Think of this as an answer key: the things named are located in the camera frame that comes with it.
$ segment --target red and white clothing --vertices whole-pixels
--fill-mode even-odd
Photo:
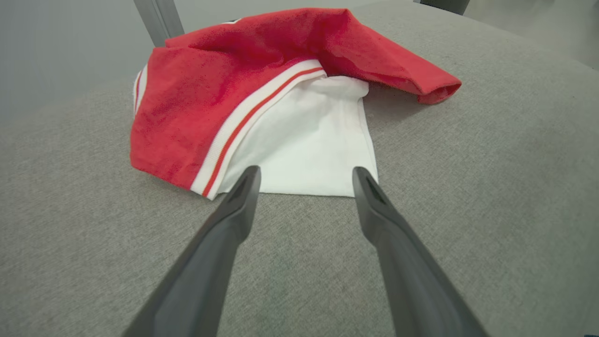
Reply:
[[[461,85],[348,10],[246,17],[166,45],[134,84],[131,164],[210,199],[253,164],[262,192],[353,196],[354,166],[376,176],[365,81],[424,104]]]

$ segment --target red stripe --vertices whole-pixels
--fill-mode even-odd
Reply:
[[[140,80],[141,80],[141,73],[143,73],[144,70],[142,69],[140,71],[140,75],[137,76],[137,84],[135,85],[135,103],[133,105],[133,113],[137,112],[137,101],[140,99]]]
[[[204,192],[202,193],[202,195],[204,197],[208,196],[208,193],[210,192],[210,189],[212,188],[212,185],[214,185],[214,181],[216,180],[216,176],[219,175],[220,167],[223,164],[223,160],[225,160],[225,155],[226,155],[227,151],[229,151],[229,148],[231,147],[231,143],[233,143],[233,140],[235,140],[235,138],[237,137],[237,135],[239,134],[239,132],[241,131],[241,129],[246,125],[247,121],[249,121],[249,119],[252,118],[252,116],[256,113],[256,111],[258,111],[261,107],[263,107],[264,104],[268,103],[268,101],[272,100],[273,97],[275,97],[279,92],[281,92],[281,90],[283,90],[287,85],[289,85],[293,80],[297,79],[299,76],[306,75],[306,74],[311,74],[311,73],[315,73],[315,72],[320,71],[320,70],[322,70],[321,67],[314,68],[314,69],[309,69],[309,70],[304,70],[304,71],[300,71],[299,73],[293,75],[290,79],[288,79],[287,81],[285,81],[285,83],[283,83],[272,94],[270,94],[268,97],[266,97],[260,103],[258,103],[258,105],[254,107],[254,109],[250,110],[250,112],[243,118],[243,120],[239,123],[239,125],[237,125],[237,127],[235,128],[235,130],[233,130],[233,133],[229,136],[229,139],[227,139],[227,141],[225,143],[225,146],[223,147],[222,151],[220,151],[219,160],[216,162],[216,166],[214,167],[214,171],[212,171],[212,176],[210,177],[210,180],[208,181],[208,184],[206,185],[206,188],[204,189]]]

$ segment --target gray textured surface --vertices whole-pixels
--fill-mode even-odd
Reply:
[[[381,186],[483,325],[592,333],[599,74],[434,8],[353,12],[464,81],[436,106],[373,86],[365,107]],[[220,200],[129,166],[131,82],[2,126],[1,336],[118,335]],[[353,200],[262,195],[219,335],[392,334]]]

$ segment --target white fabric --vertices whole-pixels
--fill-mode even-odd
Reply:
[[[297,84],[246,134],[218,193],[259,165],[260,192],[353,197],[355,166],[378,179],[362,102],[367,93],[367,82],[345,76]]]

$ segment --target gray table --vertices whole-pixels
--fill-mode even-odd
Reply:
[[[381,186],[488,332],[592,333],[599,74],[435,8],[353,12],[464,82],[365,108]],[[1,127],[0,335],[120,334],[217,206],[130,167],[132,81]],[[352,199],[261,195],[219,335],[393,335]]]

